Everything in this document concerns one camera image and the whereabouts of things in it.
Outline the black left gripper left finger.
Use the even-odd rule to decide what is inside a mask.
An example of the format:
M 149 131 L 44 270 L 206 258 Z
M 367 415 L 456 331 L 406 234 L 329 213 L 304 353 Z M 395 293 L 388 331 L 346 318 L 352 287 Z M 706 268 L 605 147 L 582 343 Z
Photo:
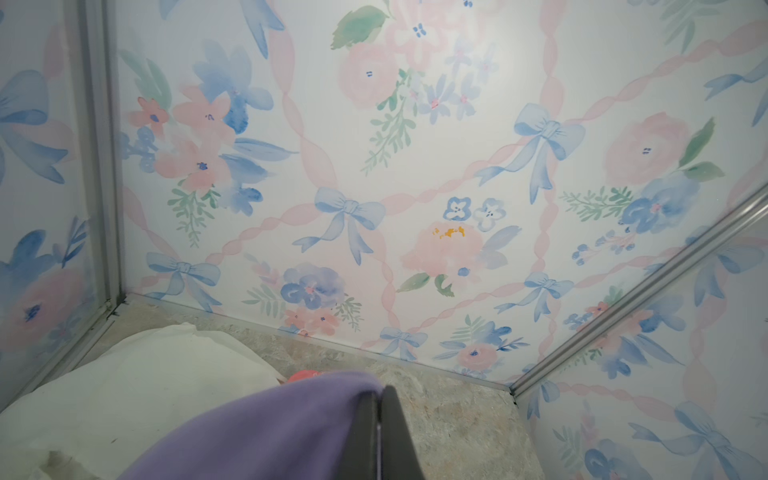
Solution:
M 379 456 L 379 400 L 366 393 L 358 401 L 335 478 L 376 480 Z

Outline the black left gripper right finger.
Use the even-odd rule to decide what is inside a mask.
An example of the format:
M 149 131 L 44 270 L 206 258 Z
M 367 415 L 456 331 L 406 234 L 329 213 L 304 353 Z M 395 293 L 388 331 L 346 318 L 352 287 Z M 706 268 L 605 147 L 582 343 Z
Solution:
M 387 385 L 382 392 L 379 426 L 380 478 L 424 480 L 397 390 L 391 385 Z

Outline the purple cloth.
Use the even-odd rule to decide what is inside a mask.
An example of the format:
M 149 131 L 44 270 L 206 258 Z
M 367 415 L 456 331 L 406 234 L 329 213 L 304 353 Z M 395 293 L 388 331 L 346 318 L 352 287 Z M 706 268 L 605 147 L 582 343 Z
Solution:
M 331 479 L 367 394 L 361 372 L 326 373 L 232 401 L 184 423 L 149 448 L 124 479 Z

